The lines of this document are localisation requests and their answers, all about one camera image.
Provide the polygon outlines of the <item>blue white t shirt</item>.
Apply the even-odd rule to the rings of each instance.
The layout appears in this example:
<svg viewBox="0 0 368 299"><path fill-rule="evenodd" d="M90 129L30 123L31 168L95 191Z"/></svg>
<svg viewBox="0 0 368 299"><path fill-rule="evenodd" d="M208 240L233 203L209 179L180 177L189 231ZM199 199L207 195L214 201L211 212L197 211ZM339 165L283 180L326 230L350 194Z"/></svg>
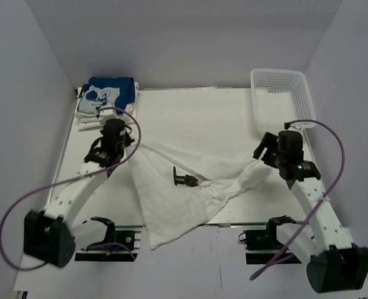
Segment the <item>blue white t shirt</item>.
<svg viewBox="0 0 368 299"><path fill-rule="evenodd" d="M137 84L132 77L91 77L79 93L77 112L94 115L106 106L124 110L136 97Z"/></svg>

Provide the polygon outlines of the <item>white t shirt robot print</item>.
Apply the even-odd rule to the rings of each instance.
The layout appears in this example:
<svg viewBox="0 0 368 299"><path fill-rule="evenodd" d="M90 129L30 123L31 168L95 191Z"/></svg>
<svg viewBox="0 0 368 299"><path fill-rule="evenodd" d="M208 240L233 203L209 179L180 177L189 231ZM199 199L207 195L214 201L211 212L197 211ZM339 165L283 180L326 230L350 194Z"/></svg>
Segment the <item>white t shirt robot print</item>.
<svg viewBox="0 0 368 299"><path fill-rule="evenodd" d="M152 250L204 224L272 169L250 155L223 158L143 143L129 159Z"/></svg>

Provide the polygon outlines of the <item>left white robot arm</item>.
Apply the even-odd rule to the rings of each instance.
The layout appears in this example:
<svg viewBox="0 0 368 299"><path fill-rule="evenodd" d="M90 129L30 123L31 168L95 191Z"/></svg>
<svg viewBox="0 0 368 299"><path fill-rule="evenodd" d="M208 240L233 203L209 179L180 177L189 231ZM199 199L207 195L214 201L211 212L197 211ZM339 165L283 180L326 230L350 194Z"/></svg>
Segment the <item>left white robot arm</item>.
<svg viewBox="0 0 368 299"><path fill-rule="evenodd" d="M77 177L39 212L27 213L23 246L26 255L59 268L70 262L76 250L74 220L96 189L127 160L125 149L133 142L127 130L123 120L107 120Z"/></svg>

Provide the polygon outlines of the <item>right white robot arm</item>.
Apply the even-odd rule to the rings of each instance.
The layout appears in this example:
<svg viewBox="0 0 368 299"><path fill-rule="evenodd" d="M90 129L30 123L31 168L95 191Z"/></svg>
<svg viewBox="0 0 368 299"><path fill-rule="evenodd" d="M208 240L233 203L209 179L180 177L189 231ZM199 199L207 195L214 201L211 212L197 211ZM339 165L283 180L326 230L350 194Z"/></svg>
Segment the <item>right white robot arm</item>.
<svg viewBox="0 0 368 299"><path fill-rule="evenodd" d="M317 166L304 159L302 135L267 132L253 156L279 171L306 215L300 225L288 216L271 218L264 240L280 254L290 251L306 264L316 293L360 290L368 273L368 248L356 245L324 196Z"/></svg>

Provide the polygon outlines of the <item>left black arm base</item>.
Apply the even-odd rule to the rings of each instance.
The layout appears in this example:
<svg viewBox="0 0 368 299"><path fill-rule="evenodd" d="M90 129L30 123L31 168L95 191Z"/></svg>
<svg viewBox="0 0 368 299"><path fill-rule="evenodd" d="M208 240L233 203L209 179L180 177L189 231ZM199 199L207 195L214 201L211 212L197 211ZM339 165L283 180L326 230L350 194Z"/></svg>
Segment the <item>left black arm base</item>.
<svg viewBox="0 0 368 299"><path fill-rule="evenodd" d="M104 217L92 217L73 227L76 262L133 262L142 238L139 226L116 225Z"/></svg>

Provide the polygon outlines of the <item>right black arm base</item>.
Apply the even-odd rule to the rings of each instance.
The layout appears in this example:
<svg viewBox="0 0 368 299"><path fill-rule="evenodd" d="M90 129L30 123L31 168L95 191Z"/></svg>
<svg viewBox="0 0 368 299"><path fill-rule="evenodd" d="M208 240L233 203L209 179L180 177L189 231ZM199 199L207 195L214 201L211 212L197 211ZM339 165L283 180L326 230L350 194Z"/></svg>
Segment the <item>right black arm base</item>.
<svg viewBox="0 0 368 299"><path fill-rule="evenodd" d="M245 244L246 263L248 265L264 264L283 246L273 236L276 228L282 224L300 224L289 216L270 218L264 229L248 229L242 231L238 240Z"/></svg>

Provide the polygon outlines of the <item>folded white t shirt stack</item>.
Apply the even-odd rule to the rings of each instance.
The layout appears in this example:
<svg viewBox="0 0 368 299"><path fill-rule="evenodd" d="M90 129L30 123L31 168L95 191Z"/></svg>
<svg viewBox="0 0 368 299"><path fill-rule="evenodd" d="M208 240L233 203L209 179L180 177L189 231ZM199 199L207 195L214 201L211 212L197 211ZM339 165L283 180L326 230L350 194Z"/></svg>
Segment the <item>folded white t shirt stack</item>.
<svg viewBox="0 0 368 299"><path fill-rule="evenodd" d="M127 105L126 109L121 110L117 107L106 106L97 110L94 115L85 115L83 113L75 111L75 117L77 119L79 130L91 130L102 127L109 119L121 119L126 124L131 125L133 121L130 116L137 115L137 102L135 100L134 104Z"/></svg>

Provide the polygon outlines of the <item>white plastic basket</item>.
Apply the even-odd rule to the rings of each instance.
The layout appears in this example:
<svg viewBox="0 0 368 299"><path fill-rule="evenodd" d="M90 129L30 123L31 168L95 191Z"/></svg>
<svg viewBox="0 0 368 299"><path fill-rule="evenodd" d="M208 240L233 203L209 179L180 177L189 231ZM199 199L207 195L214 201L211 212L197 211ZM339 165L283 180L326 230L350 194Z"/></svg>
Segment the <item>white plastic basket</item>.
<svg viewBox="0 0 368 299"><path fill-rule="evenodd" d="M284 124L301 120L298 128L315 126L308 122L316 114L306 76L281 69L253 69L250 72L251 100L256 129L277 133Z"/></svg>

